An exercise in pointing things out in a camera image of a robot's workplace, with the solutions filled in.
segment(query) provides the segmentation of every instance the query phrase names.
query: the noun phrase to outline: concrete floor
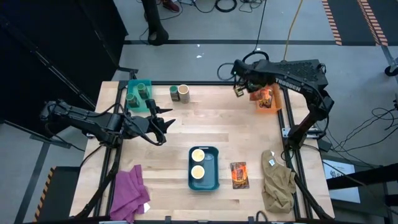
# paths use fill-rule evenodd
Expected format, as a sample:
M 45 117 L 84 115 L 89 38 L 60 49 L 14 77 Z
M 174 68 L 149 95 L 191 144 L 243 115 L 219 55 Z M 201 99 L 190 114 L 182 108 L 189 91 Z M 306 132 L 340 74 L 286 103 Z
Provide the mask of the concrete floor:
M 119 13 L 130 33 L 126 40 L 138 40 L 147 25 L 143 17 L 142 5 L 131 0 L 114 0 Z M 207 10 L 213 0 L 197 0 L 198 7 Z M 299 0 L 268 0 L 264 16 L 261 40 L 285 40 L 287 31 Z M 225 7 L 229 2 L 223 1 Z M 255 40 L 259 28 L 262 6 L 252 14 L 213 11 L 209 14 L 198 12 L 193 6 L 183 5 L 183 13 L 163 21 L 172 40 Z M 175 14 L 159 6 L 161 18 Z M 304 0 L 293 29 L 292 40 L 333 40 L 333 36 L 323 11 L 321 0 Z M 284 45 L 259 45 L 272 61 L 283 59 Z M 215 81 L 216 69 L 221 63 L 243 58 L 254 48 L 252 44 L 179 44 L 160 47 L 148 45 L 125 45 L 120 66 L 138 68 L 139 78 L 176 81 Z M 398 47 L 389 47 L 393 56 L 398 56 Z M 372 116 L 376 107 L 391 109 L 394 93 L 398 91 L 395 78 L 383 74 L 387 60 L 380 47 L 342 47 L 337 45 L 291 45 L 287 60 L 317 58 L 327 66 L 329 86 L 326 88 L 336 102 L 330 113 L 329 129 L 338 140 L 344 140 L 352 129 Z M 116 72 L 113 80 L 126 80 L 128 74 Z M 377 121 L 373 128 L 365 129 L 347 142 L 346 149 L 378 141 L 386 136 L 389 121 Z M 61 133 L 67 141 L 84 148 L 86 138 L 76 129 L 69 128 Z M 380 144 L 353 150 L 352 155 L 372 164 L 388 165 L 398 161 L 395 152 L 398 143 L 397 133 Z M 27 133 L 0 124 L 0 174 L 4 180 L 0 184 L 3 202 L 7 206 L 0 210 L 3 223 L 13 223 L 27 184 L 29 182 L 42 143 L 29 139 Z M 42 173 L 39 177 L 25 222 L 31 222 L 39 202 L 45 177 L 52 166 L 78 166 L 83 153 L 74 149 L 51 146 Z M 398 189 L 396 183 L 389 184 L 391 191 Z M 362 214 L 335 210 L 338 219 L 380 223 L 382 219 Z

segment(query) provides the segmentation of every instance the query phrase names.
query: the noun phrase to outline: blue tray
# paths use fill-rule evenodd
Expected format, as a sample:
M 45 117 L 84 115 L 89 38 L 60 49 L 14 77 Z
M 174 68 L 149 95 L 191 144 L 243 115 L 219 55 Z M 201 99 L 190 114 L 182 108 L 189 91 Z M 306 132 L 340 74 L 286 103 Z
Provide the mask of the blue tray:
M 201 162 L 195 162 L 191 154 L 195 149 L 201 149 L 205 152 L 205 159 Z M 218 182 L 218 149 L 212 146 L 195 146 L 189 150 L 188 162 L 188 185 L 192 190 L 209 191 L 216 190 L 220 183 Z M 195 165 L 201 165 L 205 169 L 205 175 L 201 179 L 195 179 L 191 175 L 191 169 Z
M 129 108 L 129 110 L 131 110 L 133 112 L 148 112 L 149 109 L 147 108 L 147 105 L 145 104 L 145 100 L 143 100 L 138 94 L 137 85 L 140 83 L 145 84 L 145 86 L 148 89 L 148 94 L 149 94 L 148 99 L 152 99 L 152 82 L 150 80 L 130 80 L 129 84 L 127 86 L 127 94 L 132 93 L 137 97 L 138 102 L 139 102 L 139 107 L 132 108 L 127 104 L 127 108 Z

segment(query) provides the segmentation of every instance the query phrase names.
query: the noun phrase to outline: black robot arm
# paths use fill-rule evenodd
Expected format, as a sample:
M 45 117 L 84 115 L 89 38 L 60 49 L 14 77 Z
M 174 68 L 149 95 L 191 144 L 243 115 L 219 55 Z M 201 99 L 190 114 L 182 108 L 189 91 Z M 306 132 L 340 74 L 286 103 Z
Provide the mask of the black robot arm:
M 317 121 L 327 118 L 335 103 L 329 94 L 315 82 L 308 82 L 305 78 L 283 72 L 268 60 L 263 59 L 250 65 L 242 60 L 235 60 L 231 74 L 239 77 L 238 84 L 235 86 L 237 96 L 243 94 L 243 89 L 252 93 L 273 83 L 278 83 L 304 96 L 309 114 L 299 125 L 291 127 L 285 142 L 288 148 L 300 149 L 307 137 L 307 131 Z
M 82 130 L 84 134 L 94 135 L 100 144 L 107 147 L 117 147 L 119 139 L 132 139 L 141 136 L 146 141 L 161 145 L 166 142 L 164 136 L 167 128 L 175 121 L 164 122 L 157 113 L 168 112 L 171 109 L 160 109 L 154 100 L 146 101 L 151 115 L 143 118 L 130 116 L 126 113 L 95 113 L 71 106 L 62 100 L 49 101 L 40 114 L 45 122 L 61 122 Z M 158 142 L 150 140 L 146 133 L 154 133 Z

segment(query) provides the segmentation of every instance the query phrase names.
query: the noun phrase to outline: khaki fabric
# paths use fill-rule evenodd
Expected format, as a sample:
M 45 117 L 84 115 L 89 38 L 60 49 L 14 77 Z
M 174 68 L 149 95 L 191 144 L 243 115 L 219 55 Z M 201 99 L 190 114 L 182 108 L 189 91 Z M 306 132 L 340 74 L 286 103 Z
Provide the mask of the khaki fabric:
M 295 173 L 278 164 L 270 150 L 262 153 L 261 160 L 264 173 L 262 199 L 266 210 L 274 213 L 289 213 L 294 204 L 292 194 L 296 191 Z

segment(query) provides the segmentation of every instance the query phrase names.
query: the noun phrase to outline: shoe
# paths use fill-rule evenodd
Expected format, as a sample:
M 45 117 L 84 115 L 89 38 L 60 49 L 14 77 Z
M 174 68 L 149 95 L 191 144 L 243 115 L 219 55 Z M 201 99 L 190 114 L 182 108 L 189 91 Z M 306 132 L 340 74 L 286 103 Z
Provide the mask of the shoe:
M 172 11 L 172 12 L 179 12 L 180 8 L 178 5 L 174 4 L 172 0 L 163 0 L 163 7 Z

